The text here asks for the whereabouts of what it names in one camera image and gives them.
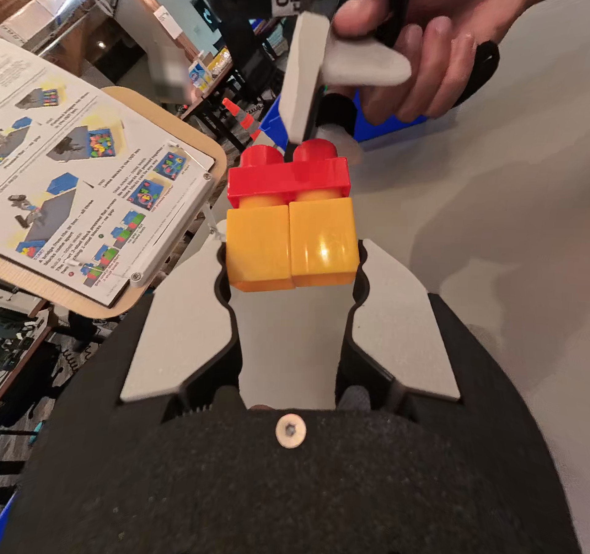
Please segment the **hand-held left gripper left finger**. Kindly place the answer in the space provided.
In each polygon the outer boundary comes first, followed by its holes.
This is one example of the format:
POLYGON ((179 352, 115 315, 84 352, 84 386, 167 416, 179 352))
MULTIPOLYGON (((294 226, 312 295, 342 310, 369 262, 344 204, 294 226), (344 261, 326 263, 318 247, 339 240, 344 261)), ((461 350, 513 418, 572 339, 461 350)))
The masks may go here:
POLYGON ((153 293, 122 403, 175 397, 200 410, 218 389, 239 388, 242 351, 230 299, 225 242, 206 240, 153 293))

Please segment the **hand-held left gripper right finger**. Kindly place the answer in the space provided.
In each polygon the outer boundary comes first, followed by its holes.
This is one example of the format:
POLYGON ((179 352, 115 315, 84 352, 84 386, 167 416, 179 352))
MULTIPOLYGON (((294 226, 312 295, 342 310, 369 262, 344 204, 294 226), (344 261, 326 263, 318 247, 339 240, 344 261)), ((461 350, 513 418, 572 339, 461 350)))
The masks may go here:
POLYGON ((395 412, 407 396, 458 403, 460 389, 426 288, 369 239, 358 242, 353 305, 336 373, 336 403, 364 388, 373 410, 395 412))

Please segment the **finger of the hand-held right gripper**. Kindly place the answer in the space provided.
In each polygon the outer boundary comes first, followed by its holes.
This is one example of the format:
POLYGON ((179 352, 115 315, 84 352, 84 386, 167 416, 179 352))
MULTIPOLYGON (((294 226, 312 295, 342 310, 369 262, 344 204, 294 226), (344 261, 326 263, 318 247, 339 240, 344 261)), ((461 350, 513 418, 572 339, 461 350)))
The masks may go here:
POLYGON ((325 91, 321 67, 329 30, 328 18, 313 12, 303 12, 296 22, 278 104, 288 137, 286 161, 292 161, 295 149, 317 131, 317 114, 325 91))

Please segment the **red two-stud toy block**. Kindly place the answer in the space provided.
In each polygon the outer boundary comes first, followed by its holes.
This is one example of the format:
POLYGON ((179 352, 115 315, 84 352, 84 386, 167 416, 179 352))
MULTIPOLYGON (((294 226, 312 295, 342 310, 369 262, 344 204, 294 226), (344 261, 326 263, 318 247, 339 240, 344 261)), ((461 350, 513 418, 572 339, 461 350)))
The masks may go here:
POLYGON ((228 171, 227 197, 235 209, 253 196, 279 196, 289 204, 303 192, 328 189, 348 197, 350 175, 348 160, 337 156, 335 145, 325 139, 297 146, 290 162, 278 149, 253 145, 242 153, 240 166, 228 171))

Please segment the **yellow one-stud toy block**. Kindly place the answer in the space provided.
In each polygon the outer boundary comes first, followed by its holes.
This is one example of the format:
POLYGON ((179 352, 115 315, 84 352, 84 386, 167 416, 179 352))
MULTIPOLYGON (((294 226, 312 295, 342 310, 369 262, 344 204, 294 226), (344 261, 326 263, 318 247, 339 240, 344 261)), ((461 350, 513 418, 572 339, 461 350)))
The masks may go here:
POLYGON ((296 287, 350 285, 360 258, 352 200, 338 189, 300 193, 289 204, 296 287))
POLYGON ((276 195, 242 198, 226 215, 226 271, 241 292, 295 288, 291 273, 289 206, 276 195))

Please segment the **person's right hand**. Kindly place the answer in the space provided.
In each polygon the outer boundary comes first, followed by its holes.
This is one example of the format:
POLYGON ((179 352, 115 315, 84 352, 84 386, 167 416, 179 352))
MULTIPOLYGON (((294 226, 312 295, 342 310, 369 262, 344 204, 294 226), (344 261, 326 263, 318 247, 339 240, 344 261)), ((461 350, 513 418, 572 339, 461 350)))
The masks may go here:
POLYGON ((532 1, 410 0, 395 50, 409 60, 411 77, 396 87, 360 88, 366 120, 410 123, 446 114, 467 87, 477 46, 501 42, 532 1))

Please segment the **orange striped cone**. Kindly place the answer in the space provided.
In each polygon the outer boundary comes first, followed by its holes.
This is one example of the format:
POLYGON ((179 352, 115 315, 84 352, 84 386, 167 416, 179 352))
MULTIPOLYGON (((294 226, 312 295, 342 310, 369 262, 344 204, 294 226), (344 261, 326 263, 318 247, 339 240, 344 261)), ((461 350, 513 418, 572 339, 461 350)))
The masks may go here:
POLYGON ((239 105, 237 105, 227 97, 223 98, 222 104, 238 121, 243 130, 247 132, 250 139, 253 142, 256 141, 256 139, 261 133, 260 122, 257 121, 252 114, 240 108, 239 105))

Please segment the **blue plastic bin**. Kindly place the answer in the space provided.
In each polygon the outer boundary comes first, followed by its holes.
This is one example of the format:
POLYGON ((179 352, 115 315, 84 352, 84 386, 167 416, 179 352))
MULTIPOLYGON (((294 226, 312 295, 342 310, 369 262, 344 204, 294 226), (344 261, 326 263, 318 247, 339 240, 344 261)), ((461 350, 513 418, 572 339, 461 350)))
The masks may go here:
MULTIPOLYGON (((285 149, 288 142, 288 137, 278 112, 279 102, 280 96, 276 98, 276 101, 269 108, 269 111, 266 113, 264 118, 260 120, 259 130, 264 132, 280 148, 285 149)), ((411 123, 402 123, 395 116, 390 116, 386 122, 380 124, 379 126, 373 126, 372 124, 368 123, 361 110, 358 92, 355 94, 353 102, 357 108, 354 138, 358 143, 364 143, 369 140, 373 140, 390 133, 398 132, 400 130, 404 130, 411 126, 427 121, 425 116, 419 116, 411 123)))

